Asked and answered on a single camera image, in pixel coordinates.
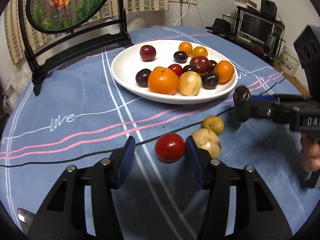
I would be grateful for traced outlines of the person right hand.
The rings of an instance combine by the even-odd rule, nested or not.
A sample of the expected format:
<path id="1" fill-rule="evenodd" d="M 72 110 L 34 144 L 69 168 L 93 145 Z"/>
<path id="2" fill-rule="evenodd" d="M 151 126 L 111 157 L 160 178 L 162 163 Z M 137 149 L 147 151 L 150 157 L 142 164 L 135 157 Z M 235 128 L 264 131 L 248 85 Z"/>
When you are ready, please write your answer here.
<path id="1" fill-rule="evenodd" d="M 319 143 L 313 142 L 306 133 L 301 134 L 301 163 L 306 172 L 316 172 L 320 168 Z"/>

